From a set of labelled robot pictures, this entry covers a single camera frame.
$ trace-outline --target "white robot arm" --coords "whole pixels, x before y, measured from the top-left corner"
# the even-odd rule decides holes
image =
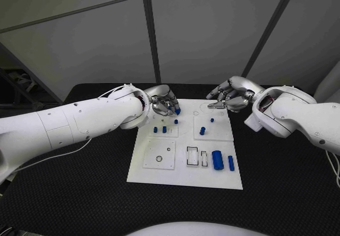
[[[149,106],[157,114],[178,114],[175,96],[167,85],[145,91],[132,85],[60,107],[0,119],[0,183],[33,157],[80,141],[146,123]]]
[[[252,103],[252,114],[244,124],[257,132],[265,128],[275,136],[286,138],[299,130],[309,142],[340,154],[340,104],[319,103],[301,90],[282,86],[263,89],[247,79],[233,76],[207,95],[217,96],[210,109],[237,112]]]

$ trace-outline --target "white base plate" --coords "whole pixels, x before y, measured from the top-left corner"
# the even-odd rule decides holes
[[[226,110],[208,110],[207,100],[178,99],[178,104],[178,116],[162,117],[149,110],[149,123],[138,129],[126,182],[243,189]],[[171,127],[172,132],[167,129],[164,134],[162,126]],[[206,136],[200,136],[198,126],[206,127]],[[158,128],[157,134],[152,133],[154,127]],[[187,167],[187,147],[198,149],[197,168]],[[214,150],[221,152],[224,169],[220,171],[213,169]],[[207,168],[201,167],[201,151],[207,152]],[[234,171],[229,170],[229,155],[233,157]],[[157,156],[162,157],[161,162],[157,162]]]

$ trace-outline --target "black table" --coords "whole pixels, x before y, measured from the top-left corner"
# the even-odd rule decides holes
[[[64,103],[115,86],[76,85]],[[214,88],[170,87],[177,98],[191,99]],[[273,236],[340,235],[340,189],[324,151],[298,131],[286,139],[255,133],[243,124],[249,113],[229,112],[243,190],[126,183],[136,128],[116,129],[17,174],[0,200],[0,223],[48,236],[123,235],[172,221],[221,223]]]

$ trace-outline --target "black mat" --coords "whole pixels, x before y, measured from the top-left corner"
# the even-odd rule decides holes
[[[77,85],[66,103],[115,86]],[[204,99],[213,88],[170,87],[191,99]],[[221,223],[273,236],[340,235],[340,189],[324,151],[298,131],[286,139],[255,133],[243,124],[249,113],[229,113],[243,190],[126,183],[136,129],[116,129],[74,154],[20,172],[0,199],[0,223],[48,236],[123,235],[172,221]]]

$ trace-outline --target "rectangular slot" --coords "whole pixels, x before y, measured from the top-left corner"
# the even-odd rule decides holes
[[[198,149],[197,147],[185,147],[185,166],[198,167]]]
[[[207,152],[201,151],[200,155],[201,155],[201,167],[206,168],[207,167]]]

